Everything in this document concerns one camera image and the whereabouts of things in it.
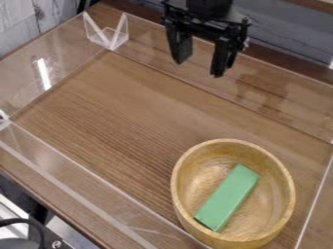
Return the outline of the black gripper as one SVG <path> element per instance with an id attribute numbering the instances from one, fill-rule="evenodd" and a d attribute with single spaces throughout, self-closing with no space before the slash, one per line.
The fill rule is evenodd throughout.
<path id="1" fill-rule="evenodd" d="M 236 51 L 248 47 L 249 18 L 232 6 L 233 0 L 163 0 L 163 25 L 169 54 L 176 64 L 192 54 L 192 36 L 213 41 L 211 75 L 223 76 Z"/>

